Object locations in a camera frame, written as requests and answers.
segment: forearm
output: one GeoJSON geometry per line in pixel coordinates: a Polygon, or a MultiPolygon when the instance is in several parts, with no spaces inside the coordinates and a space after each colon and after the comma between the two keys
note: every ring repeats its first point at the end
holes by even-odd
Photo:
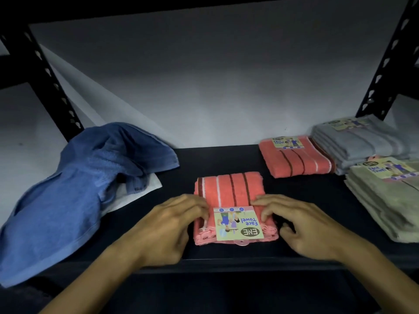
{"type": "Polygon", "coordinates": [[[130,267],[111,246],[52,300],[41,314],[98,313],[130,274],[130,267]]]}
{"type": "Polygon", "coordinates": [[[386,314],[419,311],[419,286],[369,242],[349,249],[340,260],[386,314]]]}

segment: crumpled blue towel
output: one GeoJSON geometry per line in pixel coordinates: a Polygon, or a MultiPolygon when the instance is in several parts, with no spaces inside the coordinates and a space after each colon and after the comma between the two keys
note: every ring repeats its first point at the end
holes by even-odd
{"type": "Polygon", "coordinates": [[[99,228],[101,209],[115,199],[118,174],[127,193],[148,176],[179,166],[175,152],[126,123],[87,128],[61,152],[57,171],[20,198],[0,231],[0,284],[19,284],[60,262],[99,228]]]}

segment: cardboard tag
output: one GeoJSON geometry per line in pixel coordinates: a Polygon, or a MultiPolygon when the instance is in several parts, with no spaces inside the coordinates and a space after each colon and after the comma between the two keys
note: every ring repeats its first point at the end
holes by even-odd
{"type": "Polygon", "coordinates": [[[385,181],[419,176],[419,172],[408,166],[405,162],[397,160],[394,157],[374,159],[373,161],[366,161],[359,165],[385,181]]]}
{"type": "Polygon", "coordinates": [[[277,137],[272,139],[276,148],[286,150],[287,148],[304,148],[298,137],[277,137]]]}
{"type": "Polygon", "coordinates": [[[335,129],[336,131],[362,128],[364,126],[369,125],[368,121],[364,119],[358,119],[358,118],[342,118],[342,119],[326,122],[325,124],[332,126],[332,128],[335,129]]]}
{"type": "Polygon", "coordinates": [[[217,241],[263,239],[253,206],[214,208],[217,241]]]}

